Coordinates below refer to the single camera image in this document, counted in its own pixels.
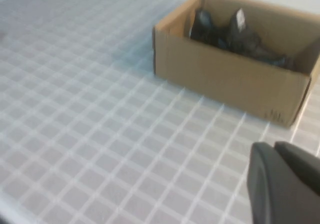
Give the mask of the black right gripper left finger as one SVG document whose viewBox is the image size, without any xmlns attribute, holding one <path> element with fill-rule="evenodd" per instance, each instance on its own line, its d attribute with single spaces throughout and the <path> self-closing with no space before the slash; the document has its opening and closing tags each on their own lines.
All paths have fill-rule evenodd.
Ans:
<svg viewBox="0 0 320 224">
<path fill-rule="evenodd" d="M 255 142 L 251 147 L 247 177 L 254 223 L 319 223 L 319 203 L 275 203 L 274 146 Z"/>
</svg>

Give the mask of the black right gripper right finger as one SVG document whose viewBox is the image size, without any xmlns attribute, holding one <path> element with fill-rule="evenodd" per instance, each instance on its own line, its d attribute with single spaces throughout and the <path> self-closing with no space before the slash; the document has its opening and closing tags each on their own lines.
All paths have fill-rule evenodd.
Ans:
<svg viewBox="0 0 320 224">
<path fill-rule="evenodd" d="M 274 145 L 275 203 L 319 203 L 320 160 L 284 141 Z"/>
</svg>

